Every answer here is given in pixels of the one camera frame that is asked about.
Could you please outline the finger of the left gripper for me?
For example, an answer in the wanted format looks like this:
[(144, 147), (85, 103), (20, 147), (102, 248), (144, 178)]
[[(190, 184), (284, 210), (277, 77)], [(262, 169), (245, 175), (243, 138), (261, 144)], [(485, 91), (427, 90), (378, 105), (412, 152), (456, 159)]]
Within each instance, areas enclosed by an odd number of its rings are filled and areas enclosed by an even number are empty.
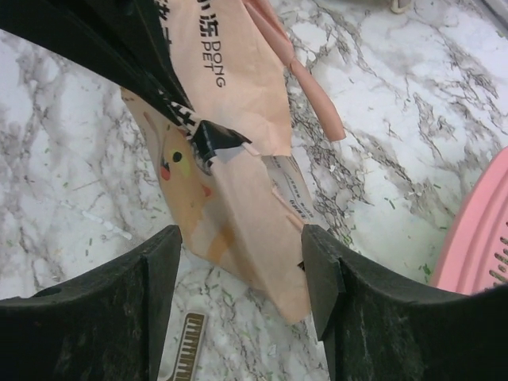
[(171, 65), (166, 1), (3, 1), (1, 28), (142, 97), (192, 134), (198, 124)]

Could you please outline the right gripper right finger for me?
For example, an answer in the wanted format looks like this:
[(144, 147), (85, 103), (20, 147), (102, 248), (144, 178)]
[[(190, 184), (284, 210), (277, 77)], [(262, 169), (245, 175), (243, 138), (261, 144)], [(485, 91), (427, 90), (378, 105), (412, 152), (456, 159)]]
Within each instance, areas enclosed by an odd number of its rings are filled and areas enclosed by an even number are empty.
[(443, 291), (354, 252), (318, 225), (306, 225), (301, 242), (331, 379), (506, 379), (506, 287)]

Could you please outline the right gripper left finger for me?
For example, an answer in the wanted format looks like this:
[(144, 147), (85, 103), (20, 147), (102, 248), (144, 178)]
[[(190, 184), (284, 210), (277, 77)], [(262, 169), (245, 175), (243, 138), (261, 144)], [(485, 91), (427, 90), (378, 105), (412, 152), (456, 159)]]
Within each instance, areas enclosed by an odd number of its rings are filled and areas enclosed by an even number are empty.
[(175, 225), (30, 298), (1, 301), (3, 380), (155, 380), (182, 237)]

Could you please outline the beige cat litter bag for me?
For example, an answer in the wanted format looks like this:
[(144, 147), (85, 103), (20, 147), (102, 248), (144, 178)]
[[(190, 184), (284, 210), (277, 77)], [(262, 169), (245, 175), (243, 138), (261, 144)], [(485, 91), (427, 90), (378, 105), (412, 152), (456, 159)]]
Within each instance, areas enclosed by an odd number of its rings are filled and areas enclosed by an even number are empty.
[(121, 96), (183, 242), (299, 322), (310, 312), (300, 234), (314, 208), (291, 153), (285, 73), (331, 141), (345, 136), (337, 110), (268, 1), (162, 1), (160, 25), (186, 99), (171, 102), (170, 119)]

